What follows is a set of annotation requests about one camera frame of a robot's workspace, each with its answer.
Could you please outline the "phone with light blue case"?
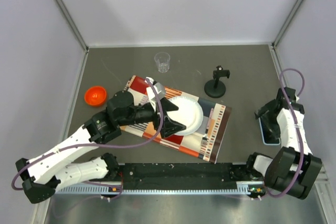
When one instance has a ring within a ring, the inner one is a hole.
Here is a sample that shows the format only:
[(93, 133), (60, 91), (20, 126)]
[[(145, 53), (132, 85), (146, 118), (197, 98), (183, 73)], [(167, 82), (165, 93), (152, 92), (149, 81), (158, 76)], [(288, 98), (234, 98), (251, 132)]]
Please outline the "phone with light blue case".
[(259, 118), (262, 140), (265, 145), (280, 145), (280, 128), (278, 124)]

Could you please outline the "black phone stand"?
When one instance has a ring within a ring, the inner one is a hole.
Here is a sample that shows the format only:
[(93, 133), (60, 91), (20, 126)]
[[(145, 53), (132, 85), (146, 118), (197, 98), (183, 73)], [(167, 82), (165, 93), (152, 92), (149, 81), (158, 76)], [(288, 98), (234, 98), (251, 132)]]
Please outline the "black phone stand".
[(220, 78), (226, 77), (229, 79), (230, 70), (224, 69), (222, 66), (217, 66), (213, 71), (213, 78), (204, 85), (204, 91), (211, 98), (221, 98), (226, 93), (225, 84), (220, 81)]

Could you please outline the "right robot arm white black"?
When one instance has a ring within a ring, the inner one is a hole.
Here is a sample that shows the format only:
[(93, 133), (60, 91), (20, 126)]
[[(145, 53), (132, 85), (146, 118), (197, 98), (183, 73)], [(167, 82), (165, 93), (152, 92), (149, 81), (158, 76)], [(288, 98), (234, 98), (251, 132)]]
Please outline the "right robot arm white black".
[(253, 153), (247, 160), (248, 178), (264, 179), (264, 184), (279, 192), (288, 186), (288, 195), (306, 199), (321, 171), (322, 160), (313, 156), (303, 127), (304, 107), (295, 89), (279, 89), (275, 99), (255, 112), (262, 140), (266, 145), (281, 146), (274, 158)]

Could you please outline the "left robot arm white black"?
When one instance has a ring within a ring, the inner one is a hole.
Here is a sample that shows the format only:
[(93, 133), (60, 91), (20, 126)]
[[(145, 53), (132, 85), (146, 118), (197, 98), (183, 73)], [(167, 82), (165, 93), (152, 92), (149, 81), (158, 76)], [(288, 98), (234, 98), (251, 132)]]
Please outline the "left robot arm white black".
[(110, 153), (81, 164), (74, 161), (119, 137), (122, 126), (151, 122), (156, 130), (155, 136), (161, 137), (185, 130), (184, 124), (172, 120), (168, 115), (179, 109), (161, 95), (155, 95), (143, 105), (135, 105), (130, 92), (117, 92), (107, 102), (105, 110), (96, 113), (59, 145), (39, 157), (21, 158), (16, 162), (26, 197), (32, 204), (37, 204), (77, 183), (92, 179), (116, 179), (119, 164)]

